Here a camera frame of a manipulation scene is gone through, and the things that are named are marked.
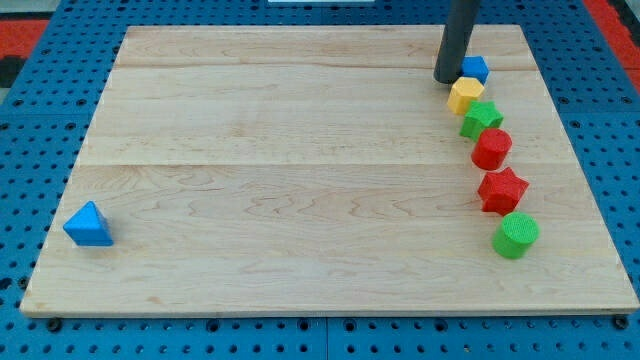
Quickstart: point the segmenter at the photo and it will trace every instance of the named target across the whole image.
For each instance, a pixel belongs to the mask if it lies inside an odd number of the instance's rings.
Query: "toy block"
[[[521,212],[507,214],[493,235],[493,249],[507,259],[519,259],[538,239],[540,228],[529,215]]]
[[[500,129],[486,129],[480,134],[471,160],[483,170],[496,170],[511,149],[511,136]]]
[[[111,246],[107,221],[93,201],[87,202],[62,228],[78,246]]]
[[[478,188],[482,198],[482,211],[497,212],[504,216],[512,212],[529,183],[516,176],[511,168],[501,172],[487,173]]]
[[[478,141],[480,134],[488,128],[499,128],[504,116],[496,109],[493,101],[471,101],[469,111],[464,116],[460,135]]]
[[[478,100],[484,93],[484,86],[478,79],[461,77],[451,87],[447,106],[456,115],[464,115],[471,101]]]
[[[489,67],[482,56],[465,56],[462,60],[462,76],[476,78],[484,85],[489,76]]]

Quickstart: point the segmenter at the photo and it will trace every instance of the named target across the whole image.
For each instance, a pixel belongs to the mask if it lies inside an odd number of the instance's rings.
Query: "black pole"
[[[451,10],[444,27],[433,77],[443,84],[453,84],[460,77],[462,59],[467,52],[480,0],[451,0]]]

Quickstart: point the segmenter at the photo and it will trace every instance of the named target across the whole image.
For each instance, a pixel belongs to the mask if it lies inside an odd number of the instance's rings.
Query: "green cylinder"
[[[507,259],[519,259],[540,235],[536,221],[521,212],[512,212],[502,218],[495,235],[493,249]]]

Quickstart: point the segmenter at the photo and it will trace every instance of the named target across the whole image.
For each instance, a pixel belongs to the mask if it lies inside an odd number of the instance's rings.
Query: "blue block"
[[[489,76],[489,67],[482,56],[465,56],[462,60],[462,76],[476,78],[484,85]]]
[[[93,201],[87,202],[62,228],[78,246],[111,246],[107,220]]]

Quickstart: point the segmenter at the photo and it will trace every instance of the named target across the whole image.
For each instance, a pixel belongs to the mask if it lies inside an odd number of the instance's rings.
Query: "yellow hexagonal prism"
[[[471,101],[478,100],[484,93],[484,86],[476,78],[459,78],[451,87],[447,106],[456,115],[464,115]]]

